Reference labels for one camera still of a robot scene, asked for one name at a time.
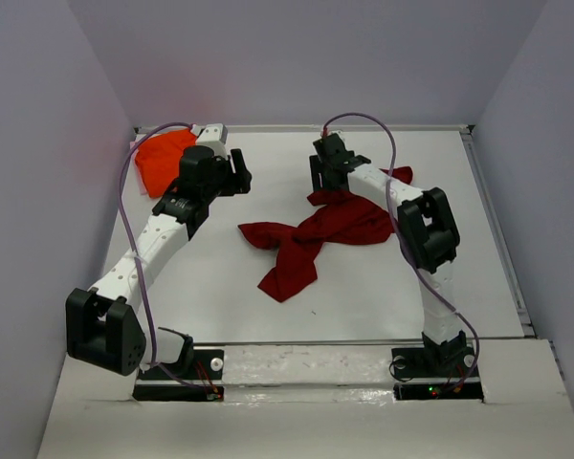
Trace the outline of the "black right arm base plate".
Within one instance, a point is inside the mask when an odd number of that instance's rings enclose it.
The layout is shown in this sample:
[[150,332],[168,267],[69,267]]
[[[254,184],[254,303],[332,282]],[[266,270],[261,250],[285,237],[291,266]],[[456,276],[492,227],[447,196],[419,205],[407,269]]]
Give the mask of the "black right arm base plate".
[[394,380],[393,395],[398,402],[406,401],[483,401],[483,389],[478,369],[462,382],[474,360],[474,349],[469,347],[456,363],[443,369],[434,368],[425,361],[423,347],[399,347],[391,350],[388,365]]

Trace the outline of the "dark red t shirt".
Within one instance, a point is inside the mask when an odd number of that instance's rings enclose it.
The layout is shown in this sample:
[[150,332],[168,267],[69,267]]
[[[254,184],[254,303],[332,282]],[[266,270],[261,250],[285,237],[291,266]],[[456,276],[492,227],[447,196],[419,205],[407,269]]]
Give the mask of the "dark red t shirt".
[[276,222],[238,226],[254,248],[276,252],[276,264],[258,289],[277,302],[299,294],[318,279],[315,259],[324,244],[375,245],[394,233],[385,210],[348,191],[315,191],[308,201],[318,209],[296,227]]

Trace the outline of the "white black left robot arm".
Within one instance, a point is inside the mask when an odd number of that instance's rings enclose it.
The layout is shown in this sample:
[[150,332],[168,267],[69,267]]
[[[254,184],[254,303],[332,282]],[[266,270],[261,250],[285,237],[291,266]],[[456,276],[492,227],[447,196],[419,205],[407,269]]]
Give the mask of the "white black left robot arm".
[[223,157],[208,146],[186,148],[177,177],[140,236],[130,237],[129,251],[89,289],[67,297],[68,355],[122,376],[158,366],[170,377],[185,376],[192,366],[192,339],[155,325],[148,290],[207,220],[211,203],[248,193],[251,181],[241,150]]

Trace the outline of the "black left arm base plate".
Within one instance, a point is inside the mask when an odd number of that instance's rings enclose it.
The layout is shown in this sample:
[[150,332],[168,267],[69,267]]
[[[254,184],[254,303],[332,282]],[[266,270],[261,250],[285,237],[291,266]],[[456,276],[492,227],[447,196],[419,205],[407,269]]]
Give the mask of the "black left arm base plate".
[[222,402],[224,366],[223,349],[196,347],[189,364],[166,364],[167,372],[158,367],[140,371],[132,397],[139,402]]

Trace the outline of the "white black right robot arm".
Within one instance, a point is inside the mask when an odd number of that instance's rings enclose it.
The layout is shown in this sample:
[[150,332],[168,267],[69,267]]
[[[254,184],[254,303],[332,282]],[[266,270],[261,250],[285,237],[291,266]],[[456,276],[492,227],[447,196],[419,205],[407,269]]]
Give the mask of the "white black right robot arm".
[[313,142],[309,158],[313,188],[343,190],[388,212],[400,249],[418,277],[424,325],[423,345],[402,348],[396,378],[470,377],[478,350],[467,343],[472,325],[453,306],[453,261],[460,244],[446,193],[424,190],[382,171],[368,158],[347,149],[337,133]]

